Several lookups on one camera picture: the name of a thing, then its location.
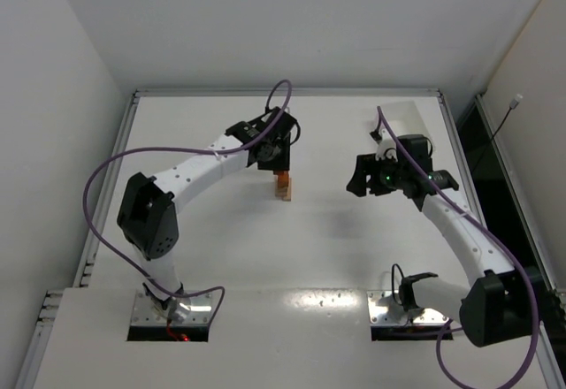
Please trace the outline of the orange arch wood block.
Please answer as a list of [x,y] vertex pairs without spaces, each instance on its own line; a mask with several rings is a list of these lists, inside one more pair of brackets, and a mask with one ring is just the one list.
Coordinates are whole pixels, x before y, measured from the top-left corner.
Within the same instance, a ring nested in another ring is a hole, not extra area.
[[290,177],[288,174],[278,174],[276,176],[276,187],[278,190],[282,190],[288,187],[290,184]]

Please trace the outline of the striped dark wood block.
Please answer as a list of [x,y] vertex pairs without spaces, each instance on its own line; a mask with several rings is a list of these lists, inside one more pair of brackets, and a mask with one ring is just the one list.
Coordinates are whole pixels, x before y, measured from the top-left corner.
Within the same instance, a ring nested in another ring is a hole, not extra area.
[[290,202],[292,200],[292,180],[290,179],[289,186],[282,190],[277,189],[275,180],[275,196],[283,202]]

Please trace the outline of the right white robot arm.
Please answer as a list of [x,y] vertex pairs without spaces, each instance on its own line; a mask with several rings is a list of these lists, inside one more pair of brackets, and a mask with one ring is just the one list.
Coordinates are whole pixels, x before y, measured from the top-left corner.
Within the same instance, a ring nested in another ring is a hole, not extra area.
[[405,311],[440,312],[460,323],[476,347],[534,333],[542,288],[539,274],[513,264],[464,209],[455,178],[446,170],[433,169],[428,140],[422,134],[402,136],[382,155],[357,156],[346,189],[357,197],[402,192],[438,229],[463,267],[467,286],[449,284],[431,271],[403,277],[398,301]]

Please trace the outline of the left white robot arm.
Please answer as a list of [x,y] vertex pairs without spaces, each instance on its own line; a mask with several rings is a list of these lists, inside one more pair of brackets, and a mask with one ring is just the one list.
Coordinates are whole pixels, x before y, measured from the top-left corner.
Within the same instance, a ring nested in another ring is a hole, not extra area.
[[224,177],[253,165],[272,172],[275,196],[290,200],[290,153],[297,141],[292,132],[301,132],[298,121],[276,107],[229,127],[203,155],[149,177],[138,172],[128,180],[117,224],[148,274],[144,290],[158,310],[171,309],[173,296],[184,293],[172,260],[183,208]]

